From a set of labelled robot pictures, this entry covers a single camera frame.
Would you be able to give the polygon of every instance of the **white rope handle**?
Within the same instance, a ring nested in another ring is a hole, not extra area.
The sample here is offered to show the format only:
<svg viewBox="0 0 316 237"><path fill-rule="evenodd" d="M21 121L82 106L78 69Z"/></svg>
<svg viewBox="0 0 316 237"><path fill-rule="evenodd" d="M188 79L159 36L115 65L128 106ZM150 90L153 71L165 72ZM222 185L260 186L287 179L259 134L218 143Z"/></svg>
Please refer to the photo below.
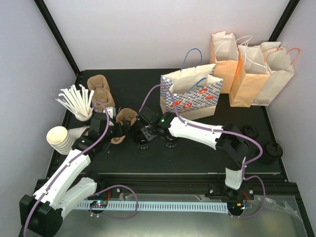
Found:
<svg viewBox="0 0 316 237"><path fill-rule="evenodd" d="M257 50L259 50L259 52L261 53L261 55L262 55L262 57L263 57L263 54L262 54L262 52L261 52L261 50L260 50L259 48L249 48L249 49L247 49L247 47L248 47L248 45L245 46L245 52L248 51L248 50L250 50L250 49L257 49ZM255 63L254 61L250 60L250 59L247 57L247 55L245 54L245 62L246 62L247 59L248 59L251 63L256 64L256 65L258 65L258 66L260 66L260 67L263 67L263 68L266 67L265 65L261 65L261 64L259 64L259 63Z"/></svg>
<svg viewBox="0 0 316 237"><path fill-rule="evenodd" d="M243 38L246 38L246 37L250 37L250 38L247 39L245 42L241 43L240 45L243 45L244 43L249 42L249 40L252 39L252 36L243 36L243 37L238 38L238 39L236 40L236 42L237 42L238 40L243 39ZM222 43L218 46L218 48L216 49L215 55L216 55L216 52L218 51L218 49L219 49L223 44L225 44L225 43L227 43L227 42L233 42L233 40L227 40L227 41L222 42Z"/></svg>

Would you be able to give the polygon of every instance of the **black tabletop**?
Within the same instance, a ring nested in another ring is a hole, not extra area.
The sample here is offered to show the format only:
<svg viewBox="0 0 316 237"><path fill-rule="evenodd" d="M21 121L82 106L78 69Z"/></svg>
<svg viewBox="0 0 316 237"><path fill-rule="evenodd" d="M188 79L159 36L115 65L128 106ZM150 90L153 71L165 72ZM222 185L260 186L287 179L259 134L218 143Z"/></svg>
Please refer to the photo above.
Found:
<svg viewBox="0 0 316 237"><path fill-rule="evenodd" d="M91 76L102 74L107 78L117 111L119 108L131 108L138 111L148 91L159 84L160 75L175 70L177 69L86 70L82 72L81 84L86 86ZM158 88L152 93L146 105L161 113ZM220 95L214 116L197 119L197 121L212 125L233 123L239 129L243 129L246 125L255 126L259 130L256 140L261 145L274 139L265 108L260 106L230 107L227 94ZM83 124L71 115L67 128L81 126ZM225 158L212 148L185 138L180 138L178 145L170 149L156 137L150 141L149 149L140 150L133 141L133 133L142 127L143 125L137 121L122 143L106 146L104 152L99 154L87 169L114 174L225 173ZM258 150L251 144L247 159L254 157L257 153ZM59 155L59 158L62 161L65 157ZM246 173L278 174L281 173L281 167L278 162L262 165L255 161L248 166Z"/></svg>

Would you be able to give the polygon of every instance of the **metal frame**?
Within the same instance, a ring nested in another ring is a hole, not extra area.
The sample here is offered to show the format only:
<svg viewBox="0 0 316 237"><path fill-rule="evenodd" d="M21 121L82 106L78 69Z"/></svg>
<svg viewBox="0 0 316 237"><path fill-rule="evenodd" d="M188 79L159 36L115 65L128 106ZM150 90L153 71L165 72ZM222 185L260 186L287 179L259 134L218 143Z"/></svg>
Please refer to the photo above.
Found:
<svg viewBox="0 0 316 237"><path fill-rule="evenodd" d="M78 85L82 79L80 76L80 69L78 68L71 52L69 51L60 31L58 30L57 25L55 24L49 10L44 3L44 0L34 0L38 6L43 18L51 29L56 41L58 42L61 50L63 51L65 57L67 58L70 66L72 67L74 73L76 74L76 85ZM269 41L276 41L279 35L281 34L284 26L292 15L295 7L299 3L299 0L290 0L287 7L285 8L282 16L280 17L275 29L273 30ZM62 125L67 126L70 120L70 112L66 111ZM48 169L47 178L54 172L58 167L58 161L56 160L57 153L54 151L52 160ZM268 195L286 195L286 196L295 196L302 219L304 221L304 226L307 231L308 236L313 237L314 233L309 222L301 195L299 193L298 187L295 183L287 182L287 175L284 169L284 165L281 162L281 168L283 173L281 175L276 175L274 178L270 176L262 176L265 183L266 192ZM196 175L194 177L185 177L181 176L156 176L156 175L146 175L146 177L133 176L133 175L102 175L106 180L106 185L114 184L124 184L131 187L136 193L150 193L150 194L202 194L205 195L209 192L209 184L212 182L223 182L225 177L223 175L217 176L205 176L205 175ZM74 183L78 182L81 178L81 175L75 180ZM35 190L39 189L46 179L39 180ZM262 187L259 182L249 181L252 185L252 189L256 194L262 194ZM23 236L23 228L21 229L20 235Z"/></svg>
<svg viewBox="0 0 316 237"><path fill-rule="evenodd" d="M66 42L64 41L64 38L62 37L53 17L51 16L44 0L34 0L34 2L36 3L36 5L39 8L39 11L41 12L41 14L43 15L44 20L46 21L47 25L49 26L51 32L53 33L59 47L61 48L61 50L63 51L67 61L69 62L71 68L73 69L74 73L76 74L76 76L78 76L80 74L80 70L73 58L73 56L71 55L71 52L69 51Z"/></svg>

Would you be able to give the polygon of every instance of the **bag handle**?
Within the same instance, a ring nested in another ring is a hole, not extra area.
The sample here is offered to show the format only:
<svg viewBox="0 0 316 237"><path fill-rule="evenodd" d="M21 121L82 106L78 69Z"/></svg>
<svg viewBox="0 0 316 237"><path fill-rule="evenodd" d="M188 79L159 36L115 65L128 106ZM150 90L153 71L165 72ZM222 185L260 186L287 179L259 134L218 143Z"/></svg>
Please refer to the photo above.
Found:
<svg viewBox="0 0 316 237"><path fill-rule="evenodd" d="M259 64L259 63L255 63L255 62L253 62L252 60L250 60L250 59L247 57L247 55L246 55L247 47L248 47L248 44L247 44L247 46L245 46L245 61L244 61L244 64L245 64L246 60L248 59L251 63L256 64L256 65L258 65L258 66L260 66L260 67L265 68L265 67L266 67L265 65L261 65L261 64ZM263 60L264 60L263 53L262 53L262 51L261 51L259 48L250 48L250 49L257 49L257 50L259 50L259 52L261 53L261 55L262 55L262 57L263 57Z"/></svg>
<svg viewBox="0 0 316 237"><path fill-rule="evenodd" d="M283 48L281 48L281 47L272 47L272 48L268 48L268 49L264 50L263 52L268 51L268 50L273 49L273 48L277 48L277 50L270 52L266 58L263 57L263 59L265 60L265 62L267 61L267 59L268 59L268 57L269 57L270 54L276 53L276 52L278 52L278 51L280 51L280 50L283 50Z"/></svg>
<svg viewBox="0 0 316 237"><path fill-rule="evenodd" d="M293 65L294 61L297 59L298 55L300 54L301 50L299 48L292 48L290 49L286 54L288 54L289 52L291 52L292 50L296 49L297 50L297 54L295 56L295 58L293 59L293 61L291 62L291 65Z"/></svg>
<svg viewBox="0 0 316 237"><path fill-rule="evenodd" d="M182 64L182 67L181 67L180 71L182 71L182 69L184 68L184 65L185 65L185 63L186 63L188 54L189 54L192 50L195 50L195 49L196 49L197 51L199 51L199 53L200 53L200 55L201 55L201 61L196 65L196 67L202 63L203 56L202 56L201 50L199 50L198 48L192 48L192 49L189 50L189 52L187 52L187 55L186 55L186 57L184 58L184 61L183 61L183 64Z"/></svg>
<svg viewBox="0 0 316 237"><path fill-rule="evenodd" d="M204 86L199 85L202 81L204 81L206 78L202 78L201 80L199 80L197 83L195 83L189 90L188 92L190 92L190 90L192 90L195 86L197 87L202 87L202 89L204 88Z"/></svg>
<svg viewBox="0 0 316 237"><path fill-rule="evenodd" d="M244 36L244 37L240 37L239 39L237 39L236 42L237 42L238 40L243 39L243 38L246 38L246 37L250 37L250 38L247 39L245 42L241 43L240 45L243 45L244 43L249 42L249 40L252 39L252 36ZM217 50L215 51L214 54L216 54L216 52L218 51L218 49L219 49L224 43L227 43L227 42L233 42L233 41L232 41L232 40L227 40L227 41L222 42L222 43L218 46L218 48L217 48Z"/></svg>
<svg viewBox="0 0 316 237"><path fill-rule="evenodd" d="M273 51L273 52L270 52L270 53L268 54L268 56L269 56L271 53L275 53L275 52L278 52L278 51L280 51L280 50L283 50L283 48L281 48L281 47L272 47L272 48L266 49L265 51L268 51L268 50L273 49L273 48L277 48L277 50L276 50L276 51ZM293 59L293 61L291 62L291 65L293 65L294 61L297 59L297 57L298 57L298 55L300 54L301 50L300 50L299 48L292 48L292 49L288 50L287 53L286 53L286 54L288 54L289 52L291 52L292 50L295 50L295 49L297 50L297 54L296 54L295 58Z"/></svg>

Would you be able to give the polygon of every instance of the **black lid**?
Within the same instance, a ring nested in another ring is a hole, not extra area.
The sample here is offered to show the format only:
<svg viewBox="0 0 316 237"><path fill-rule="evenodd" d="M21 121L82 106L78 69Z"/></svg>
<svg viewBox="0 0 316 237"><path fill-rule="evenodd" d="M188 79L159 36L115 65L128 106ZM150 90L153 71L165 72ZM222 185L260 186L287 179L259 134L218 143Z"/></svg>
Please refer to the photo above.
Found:
<svg viewBox="0 0 316 237"><path fill-rule="evenodd" d="M252 125L247 125L243 128L242 130L242 133L247 136L247 137L250 137L252 139L258 137L259 135L259 132L258 130L256 129L255 126L252 126Z"/></svg>
<svg viewBox="0 0 316 237"><path fill-rule="evenodd" d="M268 142L265 146L266 154L272 158L281 158L283 155L282 147L276 142Z"/></svg>

